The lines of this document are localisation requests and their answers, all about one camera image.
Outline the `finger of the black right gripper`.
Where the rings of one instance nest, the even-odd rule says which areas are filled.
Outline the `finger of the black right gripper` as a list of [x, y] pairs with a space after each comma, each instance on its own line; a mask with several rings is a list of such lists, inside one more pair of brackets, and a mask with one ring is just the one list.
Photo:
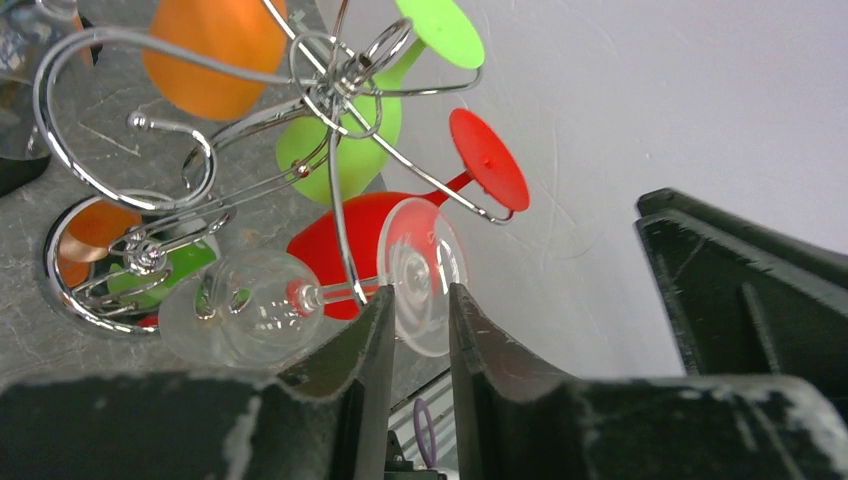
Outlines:
[[847, 395], [847, 291], [689, 215], [636, 223], [690, 374], [801, 377]]
[[819, 247], [743, 218], [674, 188], [642, 194], [641, 217], [675, 210], [767, 251], [824, 279], [847, 278], [847, 254]]

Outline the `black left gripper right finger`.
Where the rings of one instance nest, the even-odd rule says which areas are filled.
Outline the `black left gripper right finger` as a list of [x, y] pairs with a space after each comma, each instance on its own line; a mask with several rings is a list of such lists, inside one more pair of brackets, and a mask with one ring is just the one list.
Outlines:
[[847, 427], [809, 382], [720, 375], [584, 379], [449, 289], [464, 479], [843, 479]]

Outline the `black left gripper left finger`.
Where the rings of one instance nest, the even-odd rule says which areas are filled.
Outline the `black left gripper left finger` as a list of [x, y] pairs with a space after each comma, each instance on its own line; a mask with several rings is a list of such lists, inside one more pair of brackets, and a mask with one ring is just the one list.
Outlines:
[[5, 479], [380, 479], [395, 295], [281, 373], [97, 372], [1, 393]]

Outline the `red plastic wine glass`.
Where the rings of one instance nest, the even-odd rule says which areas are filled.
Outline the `red plastic wine glass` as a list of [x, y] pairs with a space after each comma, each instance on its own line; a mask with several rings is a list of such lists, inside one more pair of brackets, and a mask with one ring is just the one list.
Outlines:
[[[457, 108], [449, 116], [449, 127], [455, 148], [466, 170], [448, 182], [453, 191], [471, 182], [513, 212], [530, 206], [530, 194], [522, 170], [497, 133], [468, 109]], [[343, 203], [345, 226], [353, 260], [361, 280], [378, 275], [378, 240], [385, 220], [396, 206], [401, 206], [401, 225], [390, 235], [391, 241], [410, 231], [410, 243], [423, 254], [425, 264], [436, 268], [433, 222], [438, 208], [448, 195], [434, 190], [428, 194], [397, 191], [363, 194]], [[360, 310], [350, 298], [338, 245], [334, 216], [325, 213], [293, 237], [287, 252], [306, 264], [322, 286], [341, 284], [339, 293], [330, 296], [324, 314], [338, 320], [352, 320]]]

